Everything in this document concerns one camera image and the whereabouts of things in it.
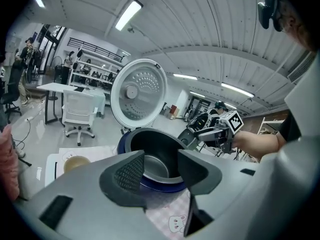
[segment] pink cloth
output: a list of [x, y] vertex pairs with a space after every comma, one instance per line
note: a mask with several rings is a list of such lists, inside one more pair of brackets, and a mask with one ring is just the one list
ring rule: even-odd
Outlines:
[[20, 193], [18, 183], [18, 156], [12, 146], [11, 125], [0, 132], [0, 180], [6, 194], [14, 201]]

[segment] cable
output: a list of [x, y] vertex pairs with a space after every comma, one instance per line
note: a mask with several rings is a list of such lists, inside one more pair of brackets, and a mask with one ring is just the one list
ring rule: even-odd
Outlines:
[[16, 144], [16, 146], [19, 146], [21, 143], [23, 143], [23, 148], [21, 148], [22, 150], [25, 148], [25, 143], [24, 140], [29, 136], [29, 133], [31, 131], [31, 123], [28, 119], [26, 119], [29, 122], [29, 131], [27, 133], [27, 135], [24, 137], [23, 140], [17, 140], [17, 139], [13, 139], [15, 142], [19, 142], [18, 144]]

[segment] black office chair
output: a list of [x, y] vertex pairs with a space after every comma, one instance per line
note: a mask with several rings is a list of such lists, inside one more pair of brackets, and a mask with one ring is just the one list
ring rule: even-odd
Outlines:
[[18, 85], [22, 72], [23, 70], [21, 69], [21, 62], [15, 61], [11, 68], [9, 83], [7, 84], [8, 92], [4, 93], [2, 96], [2, 101], [6, 108], [4, 113], [7, 114], [7, 120], [9, 124], [11, 113], [18, 113], [20, 116], [22, 115], [20, 107], [13, 104], [13, 102], [15, 102], [20, 96]]

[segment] rice cooker lid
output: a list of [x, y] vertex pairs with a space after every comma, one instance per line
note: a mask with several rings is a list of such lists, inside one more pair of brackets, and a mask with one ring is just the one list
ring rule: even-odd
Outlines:
[[116, 120], [126, 128], [150, 124], [162, 110], [167, 77], [152, 59], [139, 58], [125, 65], [114, 79], [110, 106]]

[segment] white chair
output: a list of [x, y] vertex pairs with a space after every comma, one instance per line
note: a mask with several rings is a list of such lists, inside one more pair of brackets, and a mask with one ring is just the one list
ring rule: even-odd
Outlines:
[[98, 108], [95, 107], [95, 97], [74, 90], [64, 90], [63, 95], [64, 105], [62, 107], [62, 123], [66, 127], [74, 128], [70, 131], [67, 129], [65, 136], [69, 137], [70, 134], [78, 133], [77, 143], [78, 146], [81, 146], [81, 134], [88, 134], [92, 138], [95, 137], [92, 132], [88, 131], [91, 129], [98, 111]]

